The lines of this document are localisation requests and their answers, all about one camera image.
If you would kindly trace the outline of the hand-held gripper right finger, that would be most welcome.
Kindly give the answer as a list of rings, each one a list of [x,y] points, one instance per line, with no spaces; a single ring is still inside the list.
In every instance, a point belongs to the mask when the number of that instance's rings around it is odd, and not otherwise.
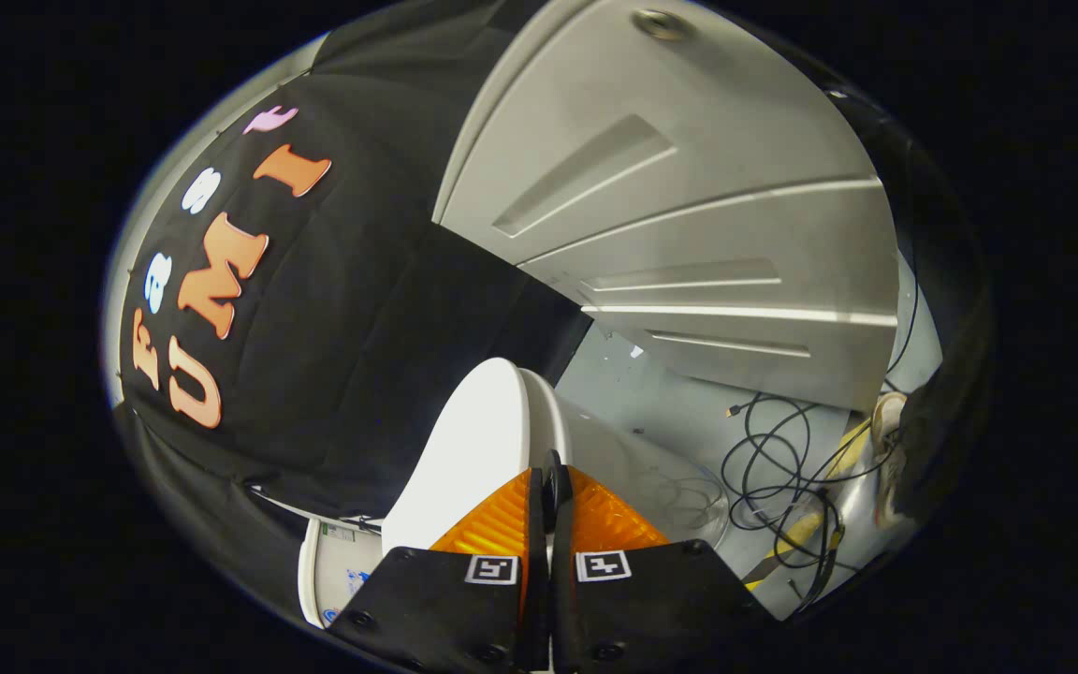
[[[655,545],[611,491],[550,458],[551,666],[556,673],[709,673],[776,619],[702,540]]]

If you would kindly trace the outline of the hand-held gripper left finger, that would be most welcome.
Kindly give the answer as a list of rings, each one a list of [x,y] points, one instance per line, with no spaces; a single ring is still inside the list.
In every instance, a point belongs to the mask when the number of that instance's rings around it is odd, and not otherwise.
[[[415,673],[547,670],[543,493],[528,468],[430,547],[395,547],[327,631]]]

